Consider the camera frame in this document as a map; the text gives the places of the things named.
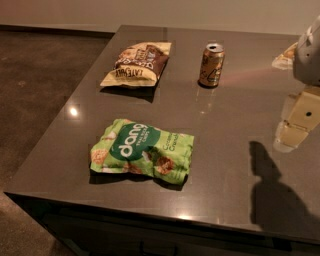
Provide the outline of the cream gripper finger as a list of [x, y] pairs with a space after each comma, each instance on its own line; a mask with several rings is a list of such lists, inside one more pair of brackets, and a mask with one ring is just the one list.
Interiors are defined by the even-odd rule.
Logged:
[[299, 94], [288, 95], [275, 133], [274, 148], [282, 153], [293, 151], [319, 124], [319, 87], [305, 87]]

